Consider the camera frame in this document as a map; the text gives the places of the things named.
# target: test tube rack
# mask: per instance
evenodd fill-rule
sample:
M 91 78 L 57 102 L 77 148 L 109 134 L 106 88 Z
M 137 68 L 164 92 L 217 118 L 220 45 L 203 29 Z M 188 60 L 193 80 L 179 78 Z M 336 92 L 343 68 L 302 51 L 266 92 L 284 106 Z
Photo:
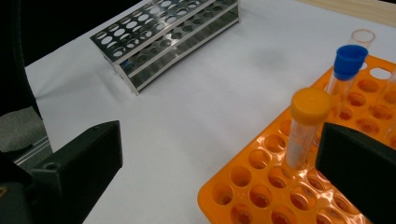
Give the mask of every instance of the test tube rack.
M 347 97 L 340 125 L 367 131 L 375 140 L 395 148 L 396 136 L 381 136 L 389 118 L 396 115 L 377 117 L 381 113 L 369 113 L 369 106 L 387 83 L 373 77 L 371 71 L 381 68 L 390 73 L 396 64 L 369 55 L 364 65 Z M 312 87 L 324 89 L 331 75 L 332 68 Z M 200 188 L 197 200 L 208 220 L 213 224 L 371 223 L 315 168 L 315 144 L 303 170 L 285 164 L 290 121 L 290 109 L 286 108 Z
M 138 95 L 172 64 L 238 21 L 239 0 L 154 0 L 90 39 Z

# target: test tube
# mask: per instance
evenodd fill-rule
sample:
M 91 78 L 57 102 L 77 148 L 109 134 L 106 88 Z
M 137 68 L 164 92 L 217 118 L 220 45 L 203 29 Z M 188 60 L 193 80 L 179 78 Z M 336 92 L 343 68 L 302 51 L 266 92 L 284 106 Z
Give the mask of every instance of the test tube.
M 375 33 L 368 29 L 359 29 L 352 32 L 348 40 L 348 45 L 359 45 L 366 49 L 370 48 L 375 40 Z
M 326 86 L 326 92 L 332 96 L 333 109 L 328 121 L 336 123 L 353 83 L 353 78 L 359 73 L 368 50 L 358 45 L 345 45 L 336 52 L 332 76 Z
M 369 108 L 376 119 L 389 120 L 384 137 L 396 134 L 396 69 L 391 73 L 384 89 Z
M 286 149 L 286 164 L 292 169 L 304 169 L 309 149 L 318 127 L 332 109 L 332 97 L 318 88 L 303 88 L 291 98 L 291 125 Z

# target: white table surface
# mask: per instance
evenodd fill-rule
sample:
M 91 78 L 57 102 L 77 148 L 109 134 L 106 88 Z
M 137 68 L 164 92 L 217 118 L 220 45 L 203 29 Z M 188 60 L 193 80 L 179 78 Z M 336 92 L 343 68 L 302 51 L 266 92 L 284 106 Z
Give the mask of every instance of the white table surface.
M 26 68 L 50 143 L 119 120 L 123 167 L 86 224 L 208 223 L 197 194 L 300 88 L 333 64 L 352 31 L 396 63 L 396 29 L 294 0 L 242 0 L 241 18 L 135 96 L 89 37 L 129 8 Z

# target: metal test tube rack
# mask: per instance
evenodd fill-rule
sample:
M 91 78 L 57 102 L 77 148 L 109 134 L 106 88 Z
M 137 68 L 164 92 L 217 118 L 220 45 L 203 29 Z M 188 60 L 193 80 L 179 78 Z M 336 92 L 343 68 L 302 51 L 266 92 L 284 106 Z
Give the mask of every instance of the metal test tube rack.
M 239 0 L 153 0 L 91 41 L 138 95 L 172 64 L 238 21 Z

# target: blue screw cap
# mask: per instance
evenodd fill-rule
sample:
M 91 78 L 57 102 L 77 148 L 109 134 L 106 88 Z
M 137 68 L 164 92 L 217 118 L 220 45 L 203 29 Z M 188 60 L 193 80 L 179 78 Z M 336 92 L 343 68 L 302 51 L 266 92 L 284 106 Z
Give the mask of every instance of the blue screw cap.
M 334 76 L 342 81 L 352 79 L 359 73 L 369 51 L 359 45 L 345 45 L 337 50 Z

